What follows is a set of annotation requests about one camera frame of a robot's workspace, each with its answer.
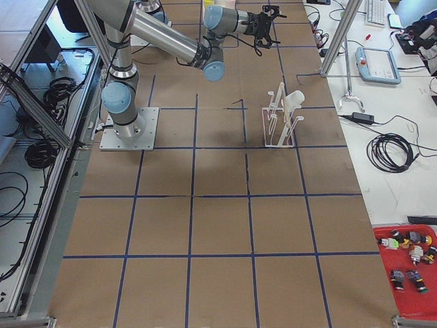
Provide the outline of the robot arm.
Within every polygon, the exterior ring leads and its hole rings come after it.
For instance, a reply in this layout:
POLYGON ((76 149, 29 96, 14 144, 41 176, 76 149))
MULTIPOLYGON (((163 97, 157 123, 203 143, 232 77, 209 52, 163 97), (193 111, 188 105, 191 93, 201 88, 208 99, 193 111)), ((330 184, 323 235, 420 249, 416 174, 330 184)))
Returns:
POLYGON ((278 10, 264 7, 254 14, 210 6, 202 37, 193 39, 134 1, 90 1, 89 7, 119 51, 114 71, 137 68, 156 77, 159 148, 263 144, 257 93, 276 81, 274 59, 263 51, 275 46, 270 28, 278 10))

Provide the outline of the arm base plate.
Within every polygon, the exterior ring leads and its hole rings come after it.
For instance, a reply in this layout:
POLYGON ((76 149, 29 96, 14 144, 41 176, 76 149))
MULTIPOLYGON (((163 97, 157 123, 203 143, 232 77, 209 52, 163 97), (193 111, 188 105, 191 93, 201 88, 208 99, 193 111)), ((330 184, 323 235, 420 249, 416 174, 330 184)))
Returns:
POLYGON ((102 151, 152 151, 156 140, 158 107, 137 108, 137 119, 130 125, 120 126, 113 122, 110 114, 100 141, 102 151))

